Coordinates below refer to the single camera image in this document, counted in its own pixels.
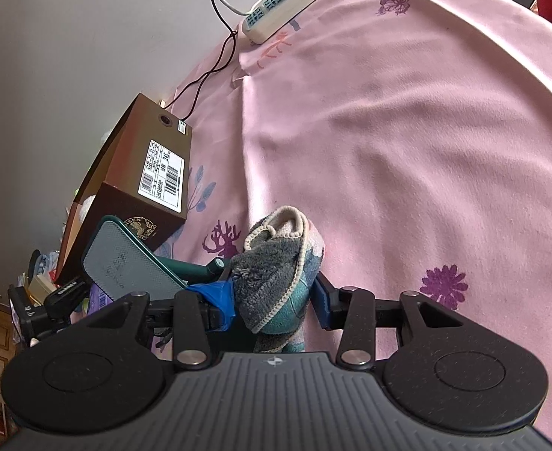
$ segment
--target bed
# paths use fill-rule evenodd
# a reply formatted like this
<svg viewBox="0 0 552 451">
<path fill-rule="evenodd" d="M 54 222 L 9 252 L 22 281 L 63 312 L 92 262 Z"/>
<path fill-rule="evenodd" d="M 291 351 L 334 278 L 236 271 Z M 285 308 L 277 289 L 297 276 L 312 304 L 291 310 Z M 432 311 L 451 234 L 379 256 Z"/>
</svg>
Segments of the bed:
<svg viewBox="0 0 552 451">
<path fill-rule="evenodd" d="M 421 291 L 534 352 L 552 439 L 551 24 L 509 0 L 317 0 L 262 45 L 239 34 L 188 123 L 188 219 L 158 254 L 231 257 L 296 206 L 335 285 Z M 311 313 L 305 337 L 337 346 Z"/>
</svg>

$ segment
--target power strip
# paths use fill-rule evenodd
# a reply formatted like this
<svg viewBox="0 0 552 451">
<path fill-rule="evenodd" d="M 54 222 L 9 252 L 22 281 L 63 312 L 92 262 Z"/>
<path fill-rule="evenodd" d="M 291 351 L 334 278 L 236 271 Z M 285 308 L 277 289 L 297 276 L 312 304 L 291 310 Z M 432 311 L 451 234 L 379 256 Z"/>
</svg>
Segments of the power strip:
<svg viewBox="0 0 552 451">
<path fill-rule="evenodd" d="M 314 1 L 259 0 L 243 20 L 242 31 L 254 43 L 262 44 Z"/>
</svg>

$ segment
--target green object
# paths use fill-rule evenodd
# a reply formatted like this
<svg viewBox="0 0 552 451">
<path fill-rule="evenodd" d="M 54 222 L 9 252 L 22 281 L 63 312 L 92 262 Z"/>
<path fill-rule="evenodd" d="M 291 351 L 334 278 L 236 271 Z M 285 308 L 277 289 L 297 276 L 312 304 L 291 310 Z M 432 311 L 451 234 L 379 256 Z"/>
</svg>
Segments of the green object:
<svg viewBox="0 0 552 451">
<path fill-rule="evenodd" d="M 188 285 L 197 283 L 212 283 L 216 281 L 223 273 L 228 260 L 221 258 L 212 259 L 208 265 L 194 265 L 175 259 L 157 256 L 157 260 L 169 269 L 173 274 L 182 280 L 186 280 Z"/>
<path fill-rule="evenodd" d="M 84 250 L 82 268 L 112 300 L 146 291 L 151 300 L 173 298 L 186 283 L 161 263 L 123 222 L 107 215 Z"/>
</svg>

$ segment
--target purple butterfly print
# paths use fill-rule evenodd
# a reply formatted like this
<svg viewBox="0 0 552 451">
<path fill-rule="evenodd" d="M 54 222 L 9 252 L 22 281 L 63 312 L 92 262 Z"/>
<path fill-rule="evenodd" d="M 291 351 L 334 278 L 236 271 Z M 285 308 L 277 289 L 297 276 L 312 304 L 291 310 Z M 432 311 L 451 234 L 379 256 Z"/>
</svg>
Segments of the purple butterfly print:
<svg viewBox="0 0 552 451">
<path fill-rule="evenodd" d="M 380 8 L 376 15 L 394 11 L 397 15 L 405 14 L 409 9 L 409 0 L 380 0 Z"/>
<path fill-rule="evenodd" d="M 461 282 L 465 277 L 465 273 L 457 274 L 456 265 L 451 268 L 445 265 L 442 269 L 434 268 L 434 271 L 427 269 L 420 292 L 448 309 L 457 310 L 457 303 L 466 300 L 462 292 L 467 290 L 467 284 Z"/>
</svg>

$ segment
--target brown box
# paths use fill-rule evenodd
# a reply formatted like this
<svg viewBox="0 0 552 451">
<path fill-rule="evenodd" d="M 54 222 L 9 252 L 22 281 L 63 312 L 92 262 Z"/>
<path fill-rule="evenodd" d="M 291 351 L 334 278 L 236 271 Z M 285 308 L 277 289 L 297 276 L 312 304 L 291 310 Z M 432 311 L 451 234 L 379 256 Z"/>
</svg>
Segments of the brown box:
<svg viewBox="0 0 552 451">
<path fill-rule="evenodd" d="M 26 291 L 30 298 L 36 300 L 40 305 L 46 300 L 46 296 L 56 290 L 50 280 L 44 275 L 36 275 L 33 277 L 32 282 L 27 285 Z"/>
<path fill-rule="evenodd" d="M 192 129 L 140 94 L 96 156 L 71 206 L 57 263 L 59 285 L 82 272 L 82 254 L 105 215 L 151 250 L 186 220 Z M 84 200 L 96 195 L 80 224 Z"/>
</svg>

